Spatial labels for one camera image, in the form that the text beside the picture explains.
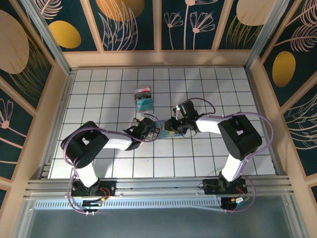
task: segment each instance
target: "black grid line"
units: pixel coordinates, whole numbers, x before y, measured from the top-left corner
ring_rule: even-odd
[[[185,72],[185,69],[184,69],[184,77],[185,77],[186,97],[187,97],[187,100],[188,100],[188,93],[187,93],[188,89],[187,89],[187,83],[186,83],[186,72]],[[190,132],[190,140],[191,140],[191,142],[192,142],[193,164],[194,164],[194,175],[196,176],[195,158],[194,158],[194,144],[193,144],[192,132]]]
[[[203,80],[202,80],[202,74],[200,72],[200,69],[199,69],[199,74],[200,74],[200,79],[201,79],[201,83],[202,83],[202,87],[203,87]],[[216,175],[216,164],[214,162],[214,157],[213,157],[211,134],[210,133],[208,133],[208,134],[209,134],[209,140],[210,140],[210,146],[211,146],[211,156],[212,156],[212,161],[213,161],[214,174]]]
[[[172,96],[170,92],[170,73],[168,69],[168,84],[169,84],[169,99],[170,99],[170,105],[172,106]],[[173,169],[174,169],[174,177],[175,177],[175,155],[174,155],[174,138],[172,137],[172,148],[173,148]]]

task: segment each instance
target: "grid tile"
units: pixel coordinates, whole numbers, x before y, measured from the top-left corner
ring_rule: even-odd
[[[247,78],[244,68],[230,68],[232,78],[234,79],[243,79]]]
[[[168,80],[154,80],[154,93],[169,93]]]
[[[87,95],[71,95],[68,103],[68,108],[84,108]]]
[[[174,176],[174,159],[154,158],[154,176],[155,177],[173,177]]]
[[[218,80],[220,92],[235,92],[233,81],[231,79]]]
[[[89,82],[74,82],[71,94],[87,94]]]
[[[251,88],[247,79],[234,79],[234,87],[237,92],[251,92]]]
[[[192,157],[177,157],[174,159],[176,177],[195,176],[194,160]]]
[[[215,68],[217,79],[231,79],[229,68]]]
[[[113,161],[113,178],[132,178],[133,159],[118,159]]]
[[[152,68],[139,69],[138,80],[153,80],[153,69]]]
[[[217,79],[214,68],[200,68],[202,79]]]
[[[107,76],[107,70],[106,69],[94,69],[91,75],[91,81],[105,81]]]
[[[169,79],[185,79],[185,71],[183,68],[170,68]]]
[[[195,157],[196,176],[215,176],[213,157]]]
[[[202,80],[204,92],[219,92],[217,80]]]
[[[84,109],[67,109],[64,123],[81,123]]]
[[[122,80],[138,80],[137,68],[126,68],[123,70]]]
[[[94,123],[100,121],[101,108],[85,108],[82,123],[92,120]]]
[[[153,158],[135,158],[133,165],[133,177],[153,177]]]
[[[223,106],[239,105],[236,93],[220,93]]]
[[[92,70],[79,70],[76,73],[75,81],[89,81],[92,76]]]
[[[186,79],[201,79],[199,68],[186,68],[185,77]]]
[[[122,79],[122,69],[108,69],[107,81],[119,81]]]
[[[105,81],[90,82],[88,94],[104,93]]]
[[[197,80],[186,80],[186,89],[188,93],[202,92],[202,84]]]
[[[168,68],[155,68],[154,80],[169,80]]]
[[[257,112],[243,68],[146,68],[79,70],[64,116],[52,161],[52,178],[70,178],[70,167],[63,161],[61,141],[87,120],[100,128],[122,131],[131,126],[135,112],[133,89],[150,86],[159,119],[169,119],[172,107],[188,98],[205,98],[216,108],[215,115],[238,111]],[[199,114],[213,112],[201,100],[193,100]],[[247,116],[262,136],[256,116]],[[103,149],[94,161],[101,178],[151,178],[214,176],[226,163],[228,151],[220,134],[187,131],[185,135],[143,143],[137,150]],[[255,156],[245,166],[247,175],[275,174],[269,150]]]
[[[237,92],[240,106],[252,106],[255,105],[252,93]]]
[[[88,94],[85,108],[101,108],[103,97],[103,94]]]

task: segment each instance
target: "floral line drawing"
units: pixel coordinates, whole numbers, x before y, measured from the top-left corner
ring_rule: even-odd
[[[172,42],[172,35],[171,35],[171,28],[173,27],[177,27],[177,26],[182,26],[184,25],[184,22],[181,20],[181,16],[178,13],[172,13],[171,15],[169,15],[169,13],[164,13],[164,19],[165,22],[167,24],[168,27],[168,31],[169,31],[169,40],[170,40],[170,45],[172,46],[172,50],[174,50],[174,46],[173,46],[173,42]]]
[[[26,137],[26,135],[14,130],[10,127],[10,120],[11,120],[12,113],[13,113],[13,106],[14,106],[13,102],[11,102],[10,100],[8,100],[7,103],[5,104],[4,100],[2,98],[0,99],[0,129],[9,129],[18,135]],[[7,143],[7,144],[15,146],[19,149],[22,149],[21,145],[18,145],[16,143],[13,143],[13,142],[8,141],[6,139],[3,139],[1,137],[0,137],[0,140],[3,141],[4,143]]]
[[[288,40],[274,45],[279,46],[286,42],[290,43],[293,51],[309,52],[317,43],[317,0],[306,0],[302,13],[290,21],[289,26],[298,18],[301,19],[302,26],[299,26]]]
[[[296,149],[309,150],[317,148],[317,94],[308,102],[292,107],[285,116]]]
[[[126,8],[121,1],[123,14],[115,0],[109,0],[112,12],[105,0],[101,0],[104,12],[108,17],[104,18],[100,13],[99,16],[104,26],[104,36],[102,44],[106,51],[126,51],[131,46],[132,50],[138,43],[138,26],[131,9]]]
[[[300,17],[301,21],[305,25],[317,24],[317,1],[307,0],[303,6],[302,13],[291,20],[286,27],[292,24]]]
[[[186,27],[187,27],[187,17],[188,17],[189,6],[210,4],[210,3],[215,3],[217,1],[218,0],[185,0],[185,3],[187,6],[186,6],[185,24],[184,24],[184,50],[186,49]]]
[[[61,0],[35,0],[42,17],[44,19],[52,20],[63,8],[60,6]]]
[[[317,43],[317,25],[302,25],[294,31],[291,39],[279,42],[275,46],[285,42],[290,42],[293,51],[309,52],[309,49],[313,48]]]
[[[196,34],[201,33],[201,32],[213,31],[215,29],[215,24],[212,24],[212,22],[213,22],[212,14],[213,13],[214,13],[213,11],[209,14],[202,12],[202,13],[200,13],[198,18],[197,18],[196,11],[190,14],[190,22],[191,22],[193,32],[194,32],[193,50],[195,49]]]

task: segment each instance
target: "teal box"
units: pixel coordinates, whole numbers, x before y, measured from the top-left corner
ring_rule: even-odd
[[[149,86],[134,89],[135,109],[137,112],[154,110],[151,88]]]

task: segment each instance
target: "purple cable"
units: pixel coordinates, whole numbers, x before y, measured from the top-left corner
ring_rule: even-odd
[[[138,139],[138,138],[135,138],[135,137],[133,137],[133,136],[131,136],[131,135],[128,135],[127,133],[122,133],[122,132],[112,131],[112,130],[106,130],[106,129],[102,129],[102,128],[98,128],[98,127],[86,127],[86,128],[81,128],[81,129],[79,129],[79,130],[73,132],[73,133],[70,135],[70,137],[67,139],[67,141],[62,145],[62,147],[63,147],[63,158],[64,158],[64,161],[65,161],[67,164],[69,164],[69,165],[73,168],[74,173],[75,173],[75,174],[71,177],[71,179],[70,179],[70,181],[69,181],[69,184],[68,184],[68,189],[67,189],[67,199],[68,199],[69,205],[71,206],[71,208],[72,208],[73,210],[75,210],[76,212],[81,213],[81,214],[89,214],[89,215],[91,214],[91,215],[93,215],[92,212],[84,212],[84,211],[78,210],[78,209],[71,203],[71,200],[70,200],[70,195],[69,195],[69,194],[70,194],[70,188],[71,188],[72,182],[73,182],[73,180],[76,178],[76,176],[79,177],[75,166],[74,166],[71,162],[69,162],[69,161],[67,160],[67,158],[66,158],[66,150],[67,150],[67,147],[68,147],[70,141],[74,138],[74,136],[76,136],[77,134],[79,134],[79,133],[81,133],[81,132],[83,132],[83,131],[98,130],[98,131],[102,131],[102,132],[110,133],[110,134],[124,135],[124,136],[127,136],[127,137],[131,138],[131,139],[137,140],[137,141],[139,141],[139,142],[154,142],[154,141],[156,141],[156,140],[159,138],[159,136],[161,135],[163,126],[162,126],[161,122],[159,121],[159,119],[158,119],[156,116],[151,115],[151,114],[148,114],[148,113],[144,113],[144,115],[154,117],[154,118],[158,121],[158,123],[159,123],[159,127],[160,127],[160,128],[159,128],[158,136],[157,136],[155,139],[153,139],[153,140],[146,140],[146,141],[145,141],[145,140],[140,140],[140,139]]]
[[[237,210],[237,211],[234,211],[234,210],[233,210],[233,211],[230,211],[230,210],[226,210],[226,209],[225,209],[224,212],[230,212],[230,213],[244,212],[244,211],[248,210],[248,209],[253,205],[253,203],[254,203],[254,201],[255,201],[255,199],[256,199],[256,195],[257,195],[256,187],[254,186],[254,183],[252,182],[252,180],[249,179],[247,176],[242,175],[242,177],[244,177],[244,178],[246,178],[247,180],[249,180],[250,183],[251,183],[251,185],[252,185],[252,187],[253,187],[254,195],[253,195],[253,199],[252,199],[251,203],[250,203],[246,208],[244,208],[244,209]]]
[[[68,202],[69,202],[69,205],[71,206],[71,208],[73,210],[75,210],[76,212],[80,213],[80,214],[93,214],[92,212],[84,212],[84,211],[81,211],[81,210],[78,210],[72,203],[71,203],[71,200],[70,200],[70,187],[72,185],[72,182],[73,180],[76,178],[76,175],[73,175],[71,178],[70,178],[70,181],[69,181],[69,184],[68,184],[68,189],[67,189],[67,199],[68,199]]]

